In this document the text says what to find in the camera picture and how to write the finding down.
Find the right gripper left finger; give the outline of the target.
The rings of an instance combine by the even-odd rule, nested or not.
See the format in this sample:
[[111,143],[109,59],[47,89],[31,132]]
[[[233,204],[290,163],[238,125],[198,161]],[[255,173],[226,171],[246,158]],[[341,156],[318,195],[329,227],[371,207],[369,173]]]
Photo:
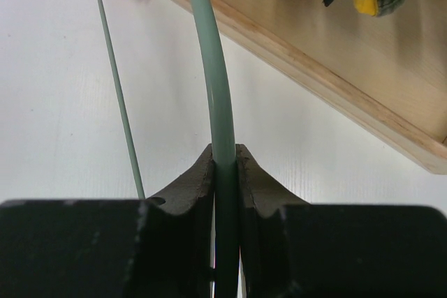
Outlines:
[[1,205],[2,297],[209,297],[211,149],[145,200]]

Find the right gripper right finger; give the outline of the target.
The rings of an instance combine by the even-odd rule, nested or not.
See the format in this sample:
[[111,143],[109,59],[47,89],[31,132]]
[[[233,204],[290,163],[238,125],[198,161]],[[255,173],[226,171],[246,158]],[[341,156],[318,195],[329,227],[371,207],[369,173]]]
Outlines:
[[237,145],[245,297],[445,297],[446,217],[413,205],[310,204]]

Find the mint green hanger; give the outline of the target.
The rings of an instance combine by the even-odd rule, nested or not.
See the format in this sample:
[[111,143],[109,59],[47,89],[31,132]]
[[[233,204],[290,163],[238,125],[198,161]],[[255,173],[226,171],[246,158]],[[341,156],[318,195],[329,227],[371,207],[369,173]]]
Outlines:
[[205,74],[212,141],[198,160],[146,197],[116,65],[112,76],[141,201],[129,297],[236,297],[237,155],[226,63],[210,0],[190,0]]

